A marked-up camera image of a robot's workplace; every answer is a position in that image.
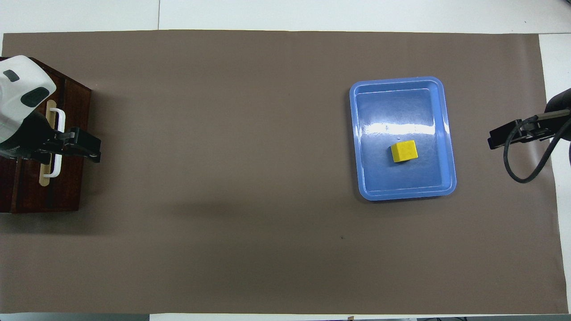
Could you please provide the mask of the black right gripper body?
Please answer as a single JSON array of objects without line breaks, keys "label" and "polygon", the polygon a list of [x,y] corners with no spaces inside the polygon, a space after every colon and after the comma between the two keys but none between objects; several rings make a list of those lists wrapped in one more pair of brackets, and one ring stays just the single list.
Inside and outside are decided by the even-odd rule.
[{"label": "black right gripper body", "polygon": [[517,120],[516,126],[519,126],[514,135],[515,143],[527,143],[535,140],[546,140],[556,134],[556,128],[552,120],[541,119],[534,122],[522,124],[524,120]]}]

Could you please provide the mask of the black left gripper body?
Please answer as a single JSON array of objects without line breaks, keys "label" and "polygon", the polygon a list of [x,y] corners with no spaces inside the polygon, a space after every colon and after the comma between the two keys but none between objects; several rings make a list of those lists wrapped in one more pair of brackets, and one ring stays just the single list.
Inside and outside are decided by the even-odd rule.
[{"label": "black left gripper body", "polygon": [[42,114],[28,115],[20,129],[20,158],[45,161],[44,154],[74,155],[73,149],[67,146],[74,134],[53,129]]}]

